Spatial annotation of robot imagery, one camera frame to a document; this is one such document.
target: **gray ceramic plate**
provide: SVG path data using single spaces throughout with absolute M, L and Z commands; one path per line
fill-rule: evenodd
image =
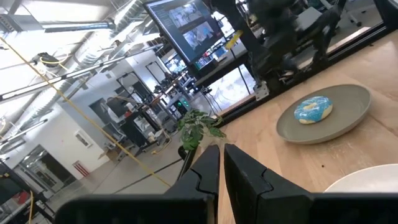
M 301 124 L 294 118 L 294 110 L 302 101 L 326 96 L 333 109 L 324 120 Z M 371 104 L 370 92 L 358 85 L 337 85 L 315 91 L 296 101 L 280 116 L 276 129 L 283 139 L 297 144 L 315 144 L 337 138 L 353 129 L 366 115 Z

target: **blue frosted donut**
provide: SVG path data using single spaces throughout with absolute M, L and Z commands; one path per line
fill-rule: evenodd
M 294 117 L 302 124 L 312 124 L 326 118 L 333 109 L 333 104 L 325 96 L 315 96 L 303 101 L 296 107 Z

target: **wooden table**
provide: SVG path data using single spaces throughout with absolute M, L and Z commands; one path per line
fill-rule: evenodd
M 276 122 L 293 102 L 321 88 L 344 83 L 362 85 L 372 94 L 369 114 L 356 128 L 314 145 L 291 144 L 278 136 Z M 357 170 L 398 163 L 398 32 L 286 91 L 222 130 L 227 139 L 215 142 L 221 149 L 218 223 L 222 224 L 234 223 L 224 179 L 226 142 L 237 145 L 266 167 L 311 192 L 322 192 Z M 197 150 L 195 157 L 201 152 L 202 149 Z

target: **yellow tag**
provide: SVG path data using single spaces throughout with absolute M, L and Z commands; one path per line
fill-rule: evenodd
M 242 36 L 242 34 L 243 34 L 243 31 L 241 31 L 241 30 L 236 31 L 236 33 L 234 34 L 232 39 L 230 41 L 228 41 L 228 43 L 226 43 L 225 48 L 227 50 L 231 50 L 231 48 L 236 44 L 236 42 Z

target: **blue icing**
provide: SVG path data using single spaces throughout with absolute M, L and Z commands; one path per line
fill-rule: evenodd
M 332 102 L 329 98 L 325 96 L 315 96 L 299 104 L 294 111 L 294 117 L 295 119 L 318 122 L 322 119 L 323 112 L 331 105 Z

